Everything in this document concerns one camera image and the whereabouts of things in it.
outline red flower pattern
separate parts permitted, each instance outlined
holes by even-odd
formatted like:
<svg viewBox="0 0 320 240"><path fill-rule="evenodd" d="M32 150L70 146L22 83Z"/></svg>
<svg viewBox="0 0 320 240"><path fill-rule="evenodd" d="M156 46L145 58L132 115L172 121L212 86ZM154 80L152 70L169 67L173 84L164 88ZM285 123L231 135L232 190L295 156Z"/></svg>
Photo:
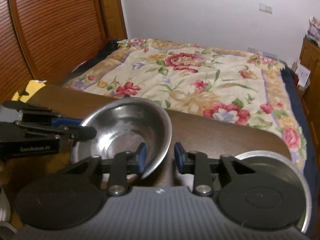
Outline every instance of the red flower pattern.
<svg viewBox="0 0 320 240"><path fill-rule="evenodd" d="M164 59L164 62L167 66L173 67L173 70L187 70L191 73L197 73L196 69L190 68L201 67L203 59L197 56L195 53L184 53L180 52L178 54L173 54L170 57Z"/></svg>
<svg viewBox="0 0 320 240"><path fill-rule="evenodd" d="M276 103L276 104L275 104L275 107L283 108L283 104L282 104L282 103Z"/></svg>
<svg viewBox="0 0 320 240"><path fill-rule="evenodd" d="M208 86L208 83L204 83L202 80L198 79L196 82L191 83L190 86L195 86L199 92L202 93Z"/></svg>
<svg viewBox="0 0 320 240"><path fill-rule="evenodd" d="M225 105L221 102L217 102L212 105L211 109L204 109L202 116L217 119L219 121L246 125L250 118L250 113L248 110L240 109L234 104Z"/></svg>
<svg viewBox="0 0 320 240"><path fill-rule="evenodd" d="M253 63L256 64L257 62L260 62L263 65L274 65L276 63L276 60L268 57L261 57L260 55L255 55L254 57L247 60L247 63Z"/></svg>
<svg viewBox="0 0 320 240"><path fill-rule="evenodd" d="M124 86L117 87L115 97L124 95L135 96L140 89L140 86L134 86L132 82L127 82Z"/></svg>
<svg viewBox="0 0 320 240"><path fill-rule="evenodd" d="M301 147L301 138L297 130L292 127L287 127L283 131L284 141L289 149Z"/></svg>
<svg viewBox="0 0 320 240"><path fill-rule="evenodd" d="M273 106L272 104L262 104L260 106L260 109L265 112L266 114L271 114L273 111Z"/></svg>
<svg viewBox="0 0 320 240"><path fill-rule="evenodd" d="M248 72L248 71L247 71L246 69L241 69L241 70L239 70L240 75L241 75L243 78L245 78L245 79L249 78L249 75L248 75L247 72Z"/></svg>

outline wooden cabinet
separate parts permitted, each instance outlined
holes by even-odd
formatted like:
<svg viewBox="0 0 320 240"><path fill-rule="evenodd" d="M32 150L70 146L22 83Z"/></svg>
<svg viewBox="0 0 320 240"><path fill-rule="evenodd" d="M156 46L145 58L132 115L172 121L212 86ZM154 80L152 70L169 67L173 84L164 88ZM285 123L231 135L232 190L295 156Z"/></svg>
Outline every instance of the wooden cabinet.
<svg viewBox="0 0 320 240"><path fill-rule="evenodd" d="M301 64L311 71L311 83L302 98L315 150L320 154L320 48L303 40Z"/></svg>
<svg viewBox="0 0 320 240"><path fill-rule="evenodd" d="M59 82L106 39L99 0L9 0L21 49L36 79Z"/></svg>
<svg viewBox="0 0 320 240"><path fill-rule="evenodd" d="M10 18L8 0L0 0L0 103L11 99L24 83L32 79L31 71L17 40Z"/></svg>
<svg viewBox="0 0 320 240"><path fill-rule="evenodd" d="M0 13L0 103L31 79L60 82L106 41L100 0L0 0Z"/></svg>
<svg viewBox="0 0 320 240"><path fill-rule="evenodd" d="M101 7L109 35L119 40L126 39L121 0L101 0Z"/></svg>

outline stainless steel bowl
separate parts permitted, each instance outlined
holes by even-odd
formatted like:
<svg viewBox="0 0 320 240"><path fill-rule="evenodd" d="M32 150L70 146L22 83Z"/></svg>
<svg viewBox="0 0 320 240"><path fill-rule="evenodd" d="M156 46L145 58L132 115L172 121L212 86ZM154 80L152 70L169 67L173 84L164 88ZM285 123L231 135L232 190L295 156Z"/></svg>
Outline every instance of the stainless steel bowl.
<svg viewBox="0 0 320 240"><path fill-rule="evenodd" d="M135 151L141 142L147 146L142 178L149 176L164 159L171 142L172 125L167 112L143 98L123 98L98 109L85 118L82 126L93 126L97 136L77 142L71 154L76 163L90 155L113 158L122 151Z"/></svg>
<svg viewBox="0 0 320 240"><path fill-rule="evenodd" d="M254 166L257 170L268 172L278 178L300 188L306 198L306 210L297 224L297 228L305 233L311 219L311 193L308 183L301 172L286 157L270 151L251 151L236 156L239 160Z"/></svg>

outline white wall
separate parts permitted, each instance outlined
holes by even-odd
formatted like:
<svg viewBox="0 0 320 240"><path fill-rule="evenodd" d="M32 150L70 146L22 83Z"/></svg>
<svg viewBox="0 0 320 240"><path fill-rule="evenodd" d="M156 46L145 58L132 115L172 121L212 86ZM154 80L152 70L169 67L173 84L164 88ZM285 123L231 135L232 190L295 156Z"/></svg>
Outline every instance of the white wall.
<svg viewBox="0 0 320 240"><path fill-rule="evenodd" d="M277 54L292 64L300 55L308 19L320 0L121 0L129 38L145 37ZM259 11L259 3L273 14Z"/></svg>

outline bowl rim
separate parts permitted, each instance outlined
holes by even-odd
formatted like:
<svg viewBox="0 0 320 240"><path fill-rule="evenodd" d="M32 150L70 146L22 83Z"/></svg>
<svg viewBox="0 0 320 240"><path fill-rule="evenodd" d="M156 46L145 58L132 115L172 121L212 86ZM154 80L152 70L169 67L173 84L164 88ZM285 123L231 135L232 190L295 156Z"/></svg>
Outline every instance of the bowl rim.
<svg viewBox="0 0 320 240"><path fill-rule="evenodd" d="M163 161L163 159L165 158L165 156L168 153L171 139L172 139L171 119L170 119L168 113L166 112L166 110L164 110L160 105L158 105L157 103L155 103L149 99L145 99L145 98L121 98L121 99L117 99L113 102L110 102L110 103L100 107L96 111L92 112L90 115L88 115L86 118L84 118L82 120L80 125L81 126L88 125L94 117L96 117L97 115L99 115L100 113L102 113L103 111L105 111L107 109L112 109L115 107L125 106L125 105L129 105L129 104L136 104L136 103L148 105L148 106L151 106L152 108L156 109L156 111L160 115L160 118L166 124L166 126L165 126L166 131L164 133L164 144L163 144L162 153L161 153L161 155L157 156L156 158L153 158L151 160L151 162L148 163L147 166L145 167L145 170L141 176L142 179L145 179L152 172L154 172L155 169L161 164L161 162ZM80 161L79 155L78 155L79 146L80 146L80 142L76 142L75 147L73 147L73 149L72 149L72 154L71 154L71 162L72 163L77 163Z"/></svg>
<svg viewBox="0 0 320 240"><path fill-rule="evenodd" d="M276 160L286 164L287 166L289 166L289 168L291 168L291 170L299 178L299 180L302 184L302 187L303 187L305 197L306 197L306 216L305 216L305 219L304 219L304 222L302 225L302 229L301 229L301 232L305 234L308 229L308 226L310 224L310 220L311 220L311 211L312 211L311 192L310 192L310 188L309 188L309 185L308 185L306 178L303 176L301 171L299 171L298 168L293 164L293 162L279 153L271 152L271 151L264 151L264 150L249 151L249 152L241 153L235 157L239 160L245 160L245 159L248 159L251 157L272 158L272 159L276 159Z"/></svg>

